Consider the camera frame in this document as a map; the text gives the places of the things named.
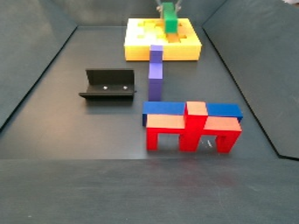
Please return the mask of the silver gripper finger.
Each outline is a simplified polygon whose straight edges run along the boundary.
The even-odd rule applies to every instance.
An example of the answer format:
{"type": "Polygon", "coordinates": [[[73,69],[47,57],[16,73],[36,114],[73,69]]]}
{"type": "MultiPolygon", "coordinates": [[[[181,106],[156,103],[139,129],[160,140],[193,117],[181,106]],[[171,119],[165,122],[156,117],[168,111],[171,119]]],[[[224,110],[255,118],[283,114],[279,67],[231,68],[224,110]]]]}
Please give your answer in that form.
{"type": "Polygon", "coordinates": [[[159,12],[161,12],[163,11],[163,3],[161,3],[161,0],[155,0],[155,2],[156,2],[156,10],[159,12]]]}
{"type": "Polygon", "coordinates": [[[183,0],[177,0],[177,2],[175,4],[175,11],[176,12],[181,9],[181,3],[183,3],[183,0]]]}

